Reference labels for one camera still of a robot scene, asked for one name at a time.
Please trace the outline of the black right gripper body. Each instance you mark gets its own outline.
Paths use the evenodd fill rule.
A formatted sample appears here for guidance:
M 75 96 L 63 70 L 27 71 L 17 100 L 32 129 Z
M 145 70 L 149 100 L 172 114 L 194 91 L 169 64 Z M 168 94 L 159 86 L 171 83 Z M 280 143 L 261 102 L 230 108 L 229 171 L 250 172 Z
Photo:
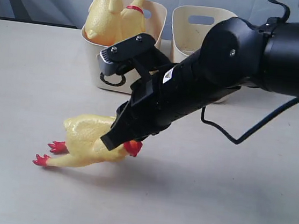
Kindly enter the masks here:
M 147 82 L 139 79 L 130 100 L 119 107 L 117 114 L 136 119 L 148 137 L 221 97 L 222 88 L 195 64 L 178 64 L 154 74 Z

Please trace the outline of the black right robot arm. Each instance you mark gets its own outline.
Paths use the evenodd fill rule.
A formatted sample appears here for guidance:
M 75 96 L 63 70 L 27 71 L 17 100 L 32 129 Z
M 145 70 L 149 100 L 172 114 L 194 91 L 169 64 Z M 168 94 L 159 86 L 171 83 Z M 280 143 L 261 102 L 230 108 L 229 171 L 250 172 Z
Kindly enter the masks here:
M 101 137 L 112 150 L 130 140 L 141 141 L 168 128 L 175 120 L 229 95 L 242 86 L 291 96 L 241 137 L 240 144 L 284 110 L 299 103 L 299 23 L 257 27 L 236 17 L 206 34 L 202 46 L 181 63 L 158 52 L 148 34 L 120 42 L 108 53 L 140 79 L 122 104 L 111 129 Z

